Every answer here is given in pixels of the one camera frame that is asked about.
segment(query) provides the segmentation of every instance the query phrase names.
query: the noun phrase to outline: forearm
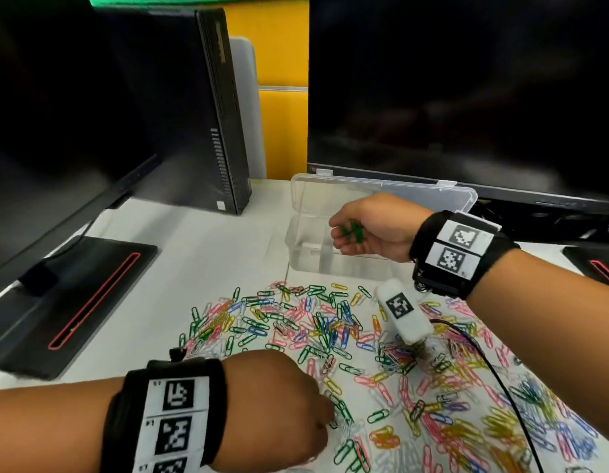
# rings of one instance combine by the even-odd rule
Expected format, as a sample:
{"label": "forearm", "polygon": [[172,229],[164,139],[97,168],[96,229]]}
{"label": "forearm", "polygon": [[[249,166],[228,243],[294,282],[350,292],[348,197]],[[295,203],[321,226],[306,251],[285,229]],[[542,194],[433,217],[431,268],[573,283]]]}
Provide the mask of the forearm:
{"label": "forearm", "polygon": [[123,378],[0,390],[0,473],[97,473]]}
{"label": "forearm", "polygon": [[609,439],[609,287],[512,250],[469,307],[562,400]]}

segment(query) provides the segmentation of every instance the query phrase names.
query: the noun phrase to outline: black cable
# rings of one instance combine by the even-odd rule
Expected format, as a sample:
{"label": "black cable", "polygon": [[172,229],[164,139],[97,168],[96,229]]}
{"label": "black cable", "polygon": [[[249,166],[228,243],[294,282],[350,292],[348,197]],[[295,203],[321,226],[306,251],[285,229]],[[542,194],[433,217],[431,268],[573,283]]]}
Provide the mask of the black cable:
{"label": "black cable", "polygon": [[99,216],[102,214],[102,212],[103,212],[103,211],[101,211],[100,213],[98,213],[98,214],[96,215],[96,217],[95,217],[94,219],[92,219],[92,220],[91,220],[91,221],[88,223],[88,225],[87,225],[86,229],[85,229],[85,230],[84,230],[84,231],[83,231],[81,234],[79,234],[79,237],[77,238],[77,240],[75,240],[75,242],[73,242],[73,243],[72,243],[70,246],[66,247],[65,249],[60,248],[60,250],[59,250],[59,251],[57,251],[55,254],[53,254],[53,255],[49,255],[48,257],[45,257],[43,260],[44,260],[44,261],[47,261],[47,260],[54,260],[54,259],[56,259],[57,257],[61,257],[61,256],[62,256],[62,255],[64,255],[66,252],[70,252],[70,251],[71,251],[71,250],[74,248],[74,246],[76,246],[76,245],[77,245],[79,242],[81,242],[81,241],[83,240],[83,238],[84,238],[84,237],[86,236],[86,234],[88,233],[88,230],[90,230],[90,227],[92,227],[92,225],[94,225],[94,223],[95,223],[95,222],[96,222],[96,220],[99,218]]}
{"label": "black cable", "polygon": [[541,466],[541,460],[539,460],[539,457],[537,454],[537,449],[535,448],[535,445],[532,443],[532,438],[530,437],[530,434],[528,433],[528,428],[526,427],[526,424],[524,423],[523,418],[521,417],[521,413],[519,413],[519,408],[517,408],[517,405],[514,403],[513,398],[510,396],[510,393],[508,392],[508,389],[504,385],[504,382],[502,382],[501,378],[499,378],[499,375],[493,368],[493,365],[490,364],[488,358],[486,358],[486,355],[484,355],[484,352],[482,351],[480,345],[478,345],[478,343],[475,341],[475,339],[473,337],[471,337],[471,335],[467,334],[463,330],[454,326],[451,322],[447,322],[446,320],[440,320],[439,318],[430,318],[429,321],[432,324],[443,324],[445,326],[448,326],[451,330],[454,330],[455,332],[458,332],[458,334],[462,335],[471,345],[474,346],[475,350],[480,354],[480,357],[482,357],[482,360],[484,360],[484,363],[489,368],[490,372],[495,376],[495,379],[497,379],[499,386],[502,388],[502,390],[504,390],[506,398],[508,398],[508,401],[510,402],[511,406],[513,407],[514,414],[517,415],[517,420],[519,420],[519,423],[521,424],[521,428],[523,429],[523,434],[525,435],[526,440],[528,441],[528,444],[530,445],[530,451],[532,451],[532,456],[535,458],[535,462],[537,463],[537,468],[539,470],[539,473],[544,473],[543,467]]}

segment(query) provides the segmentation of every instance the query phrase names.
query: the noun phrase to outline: monitor stand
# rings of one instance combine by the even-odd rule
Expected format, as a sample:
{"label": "monitor stand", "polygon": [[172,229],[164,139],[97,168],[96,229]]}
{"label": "monitor stand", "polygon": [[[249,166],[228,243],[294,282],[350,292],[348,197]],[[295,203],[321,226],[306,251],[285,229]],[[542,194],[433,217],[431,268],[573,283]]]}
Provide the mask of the monitor stand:
{"label": "monitor stand", "polygon": [[94,237],[68,247],[0,297],[0,370],[58,377],[158,253]]}

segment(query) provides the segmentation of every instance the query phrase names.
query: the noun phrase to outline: right hand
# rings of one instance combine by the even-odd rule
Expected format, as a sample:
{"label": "right hand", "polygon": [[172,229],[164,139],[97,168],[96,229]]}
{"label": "right hand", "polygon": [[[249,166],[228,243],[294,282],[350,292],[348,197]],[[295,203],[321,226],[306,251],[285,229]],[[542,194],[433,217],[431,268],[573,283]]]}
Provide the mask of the right hand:
{"label": "right hand", "polygon": [[[412,241],[431,214],[426,207],[378,192],[344,204],[328,225],[333,228],[333,246],[342,254],[379,254],[396,262],[409,262]],[[351,221],[364,226],[362,243],[357,243],[354,235],[344,236],[340,225],[351,230]]]}
{"label": "right hand", "polygon": [[327,445],[333,402],[296,362],[274,350],[251,350],[222,361],[228,418],[211,468],[268,473],[301,465]]}

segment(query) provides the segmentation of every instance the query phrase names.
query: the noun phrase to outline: black pc case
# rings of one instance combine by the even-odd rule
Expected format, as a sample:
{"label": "black pc case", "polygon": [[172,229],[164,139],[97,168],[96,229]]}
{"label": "black pc case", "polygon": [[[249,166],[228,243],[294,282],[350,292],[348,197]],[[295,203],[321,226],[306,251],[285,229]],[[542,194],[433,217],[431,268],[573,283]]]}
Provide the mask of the black pc case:
{"label": "black pc case", "polygon": [[223,9],[97,12],[163,156],[133,194],[241,214],[252,190]]}

